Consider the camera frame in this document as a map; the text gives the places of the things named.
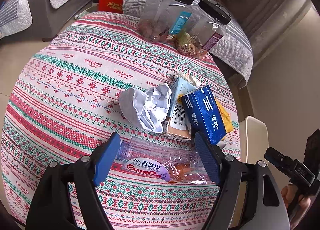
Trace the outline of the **person's right hand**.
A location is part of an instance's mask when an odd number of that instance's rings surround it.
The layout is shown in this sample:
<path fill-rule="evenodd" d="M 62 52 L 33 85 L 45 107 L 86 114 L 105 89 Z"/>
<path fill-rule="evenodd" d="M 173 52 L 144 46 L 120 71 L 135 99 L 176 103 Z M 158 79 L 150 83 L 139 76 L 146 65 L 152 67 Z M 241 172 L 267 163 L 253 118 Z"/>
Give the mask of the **person's right hand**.
<path fill-rule="evenodd" d="M 293 211 L 289 214 L 290 229 L 295 229 L 304 218 L 311 205 L 309 196 L 300 195 L 297 197 L 298 188 L 294 184 L 288 184 L 281 190 L 286 208 L 293 203 Z"/>

